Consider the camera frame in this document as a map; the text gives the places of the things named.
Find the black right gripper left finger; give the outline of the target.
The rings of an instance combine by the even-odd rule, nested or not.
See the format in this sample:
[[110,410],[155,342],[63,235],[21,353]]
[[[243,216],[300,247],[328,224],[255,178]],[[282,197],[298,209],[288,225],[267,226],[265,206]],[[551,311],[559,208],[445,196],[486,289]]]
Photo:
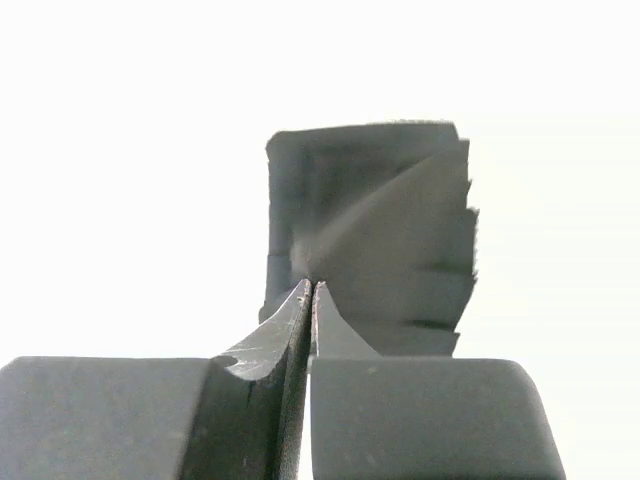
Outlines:
[[210,358],[20,357],[1,370],[5,479],[280,479],[311,284]]

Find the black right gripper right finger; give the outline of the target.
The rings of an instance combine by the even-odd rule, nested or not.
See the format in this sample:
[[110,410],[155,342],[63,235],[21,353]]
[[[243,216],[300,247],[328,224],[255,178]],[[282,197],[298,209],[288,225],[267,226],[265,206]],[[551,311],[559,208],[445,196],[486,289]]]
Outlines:
[[312,301],[317,479],[562,479],[538,389],[516,362],[378,354],[328,286]]

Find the black skirt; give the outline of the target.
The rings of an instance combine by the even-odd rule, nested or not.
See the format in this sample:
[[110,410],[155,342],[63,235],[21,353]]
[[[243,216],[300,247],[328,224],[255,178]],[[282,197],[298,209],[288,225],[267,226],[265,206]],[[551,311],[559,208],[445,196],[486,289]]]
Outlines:
[[260,318],[305,279],[376,352],[451,355],[477,281],[469,147],[449,121],[275,133]]

